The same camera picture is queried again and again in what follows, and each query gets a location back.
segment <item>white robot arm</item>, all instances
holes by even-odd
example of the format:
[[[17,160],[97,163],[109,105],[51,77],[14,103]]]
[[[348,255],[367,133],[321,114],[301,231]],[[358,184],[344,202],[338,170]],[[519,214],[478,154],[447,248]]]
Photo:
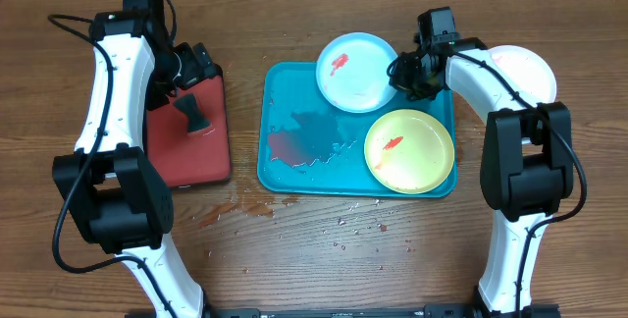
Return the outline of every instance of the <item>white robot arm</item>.
[[[144,154],[144,118],[147,109],[168,103],[166,95],[221,74],[220,67],[200,43],[173,46],[163,0],[123,0],[123,11],[96,15],[89,32],[96,66],[89,111],[75,153],[55,158],[53,179],[87,242],[121,260],[134,258],[123,263],[146,291],[156,318],[204,317],[205,293],[185,269],[170,235],[171,192]],[[90,177],[80,176],[84,168]],[[120,188],[97,190],[94,185],[106,178],[117,178]],[[88,271],[59,261],[66,270]]]
[[[570,194],[573,182],[571,160],[560,157],[564,150],[552,144],[548,126],[542,126],[534,111],[512,94],[532,106],[552,103],[555,78],[547,63],[527,49],[503,46],[488,50],[477,38],[459,39],[449,8],[419,16],[416,41],[420,44],[416,53],[402,53],[392,63],[391,85],[405,91],[409,99],[430,98],[443,88],[451,89],[487,125],[481,186],[495,211],[488,264],[476,290],[476,305],[481,306],[484,317],[507,316],[517,311],[518,273],[524,256],[519,308],[531,305],[530,281],[546,227],[535,231],[526,248],[528,230],[551,218],[558,201]],[[546,106],[553,107],[539,107],[545,111],[541,113],[548,113],[548,119],[556,121],[552,124],[564,128],[562,134],[570,140],[566,108]],[[543,144],[544,154],[523,157],[522,144],[531,142]]]

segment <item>blue tray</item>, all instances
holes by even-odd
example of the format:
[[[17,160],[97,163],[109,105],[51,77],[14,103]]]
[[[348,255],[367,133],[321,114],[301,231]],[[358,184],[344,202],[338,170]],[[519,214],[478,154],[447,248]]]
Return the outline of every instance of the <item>blue tray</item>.
[[[378,118],[397,109],[434,116],[453,139],[451,91],[434,101],[408,102],[398,93],[377,111],[354,114],[332,106],[316,84],[316,62],[281,62],[266,75],[257,177],[269,190],[290,193],[399,198],[441,198],[455,187],[456,164],[446,180],[423,194],[381,185],[364,160],[364,139]]]

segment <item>red board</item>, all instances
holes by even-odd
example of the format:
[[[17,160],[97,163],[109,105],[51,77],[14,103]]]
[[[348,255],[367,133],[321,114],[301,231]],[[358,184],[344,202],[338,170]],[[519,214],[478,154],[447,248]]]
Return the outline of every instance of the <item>red board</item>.
[[[187,117],[173,102],[193,93],[211,126],[187,133]],[[231,176],[225,89],[221,77],[179,91],[170,104],[148,112],[148,159],[166,185],[189,186],[225,181]]]

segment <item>black cable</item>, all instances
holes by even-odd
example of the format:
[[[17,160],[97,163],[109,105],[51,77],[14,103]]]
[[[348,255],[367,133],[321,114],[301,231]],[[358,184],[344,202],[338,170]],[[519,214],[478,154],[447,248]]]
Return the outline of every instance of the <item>black cable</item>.
[[[493,67],[487,65],[487,63],[485,61],[480,61],[478,59],[475,59],[473,57],[469,57],[466,54],[462,54],[459,52],[454,52],[452,53],[454,56],[460,57],[462,59],[465,59],[469,62],[475,63],[477,65],[479,65],[480,67],[488,70],[500,83],[501,85],[503,85],[503,87],[508,91],[508,93],[510,93],[510,95],[512,95],[512,98],[519,102],[519,104],[521,104],[522,106],[526,107],[529,110],[534,111],[535,115],[539,118],[539,120],[541,120],[541,122],[548,127],[549,131],[551,132],[551,134],[553,136],[555,136],[558,141],[560,142],[560,144],[562,145],[562,147],[564,147],[565,151],[567,151],[567,153],[569,154],[569,157],[572,159],[573,164],[576,167],[576,172],[578,173],[578,179],[580,181],[580,200],[578,201],[578,204],[576,204],[576,206],[573,208],[573,210],[571,210],[570,212],[564,214],[564,215],[560,215],[557,217],[553,217],[551,219],[547,219],[544,220],[540,223],[538,223],[537,225],[533,226],[531,229],[528,229],[528,235],[526,236],[526,241],[524,243],[523,246],[523,253],[521,254],[521,262],[519,263],[519,272],[517,274],[517,282],[515,283],[516,287],[517,287],[517,293],[515,295],[515,312],[517,313],[518,317],[521,318],[521,290],[522,290],[522,282],[523,282],[523,272],[525,269],[525,265],[526,265],[526,258],[528,256],[528,251],[530,250],[530,242],[532,241],[532,238],[535,237],[534,233],[536,230],[538,230],[539,228],[549,225],[549,224],[553,224],[553,223],[559,223],[561,221],[565,221],[568,219],[571,219],[572,217],[576,216],[580,210],[582,210],[582,208],[585,205],[585,202],[587,200],[587,179],[585,177],[585,173],[584,170],[582,168],[582,164],[580,164],[580,160],[578,159],[578,156],[576,156],[576,153],[573,151],[573,148],[571,148],[571,146],[569,146],[569,143],[562,137],[562,135],[560,135],[560,133],[558,133],[550,124],[550,121],[543,115],[541,114],[541,112],[539,112],[536,108],[534,108],[531,104],[529,104],[528,102],[526,102],[523,98],[521,98],[521,96],[519,96],[519,92],[515,91],[512,86],[510,86],[508,84],[508,82],[506,81],[506,79],[503,78],[503,76],[497,71],[495,70]]]
[[[175,45],[175,37],[177,37],[177,12],[175,11],[175,6],[173,2],[170,0],[166,0],[168,6],[170,7],[170,11],[173,13],[173,27],[170,29],[170,45]]]
[[[55,262],[57,263],[57,265],[59,265],[59,267],[69,273],[73,273],[73,274],[84,274],[84,273],[89,273],[92,272],[94,270],[98,270],[107,266],[110,266],[112,264],[115,263],[120,263],[122,261],[131,261],[134,262],[135,264],[137,264],[137,268],[141,269],[144,271],[144,273],[146,274],[146,277],[148,278],[148,280],[150,281],[150,284],[152,285],[153,289],[155,290],[155,292],[157,293],[157,295],[159,296],[159,299],[161,300],[162,304],[164,305],[165,309],[173,316],[173,318],[177,318],[177,314],[175,313],[175,310],[173,309],[173,307],[170,305],[170,302],[168,300],[166,300],[166,297],[164,296],[164,294],[161,292],[161,290],[159,289],[159,286],[157,285],[157,281],[155,280],[155,277],[153,276],[153,274],[150,272],[150,270],[148,269],[148,266],[146,265],[146,263],[136,257],[133,256],[119,256],[119,257],[115,257],[109,260],[105,260],[103,262],[97,263],[97,264],[93,264],[93,265],[89,265],[86,267],[82,267],[82,268],[76,268],[73,267],[69,264],[67,264],[62,258],[61,258],[61,253],[59,250],[59,238],[61,236],[61,229],[63,228],[63,223],[66,219],[66,215],[68,213],[68,209],[70,208],[70,204],[71,201],[74,197],[75,192],[77,191],[77,187],[79,185],[80,180],[82,180],[85,177],[85,173],[87,172],[87,170],[89,169],[89,165],[91,164],[91,161],[94,158],[94,155],[96,154],[96,152],[98,152],[98,148],[100,147],[100,143],[102,141],[102,137],[104,136],[105,133],[105,127],[107,124],[107,117],[109,115],[109,107],[111,105],[111,99],[112,99],[112,92],[114,89],[114,67],[111,63],[111,59],[109,58],[109,55],[107,54],[107,52],[105,51],[105,49],[98,44],[98,42],[95,42],[94,40],[92,40],[91,38],[89,38],[87,35],[69,28],[68,26],[65,26],[59,22],[57,22],[55,19],[63,19],[63,20],[71,20],[71,21],[77,21],[77,22],[83,22],[83,23],[92,23],[92,20],[90,19],[84,19],[84,18],[79,18],[79,17],[73,17],[73,16],[69,16],[69,15],[58,15],[58,14],[53,14],[53,15],[49,15],[48,16],[48,21],[50,23],[52,23],[54,26],[69,32],[75,36],[77,36],[78,38],[86,41],[87,43],[91,44],[92,46],[94,46],[99,52],[100,54],[102,54],[102,56],[105,58],[105,62],[107,64],[107,93],[105,95],[105,104],[103,107],[103,112],[102,112],[102,117],[100,119],[100,125],[98,126],[98,129],[96,130],[96,139],[94,140],[94,144],[91,147],[91,150],[89,151],[89,154],[87,155],[87,158],[85,159],[82,167],[80,168],[80,171],[78,172],[78,176],[75,179],[75,182],[72,184],[72,187],[70,188],[70,191],[68,192],[68,196],[66,197],[66,201],[63,204],[63,207],[61,208],[61,212],[59,213],[59,217],[57,218],[57,224],[55,225],[55,230],[54,230],[54,235],[52,237],[52,255],[55,258]]]

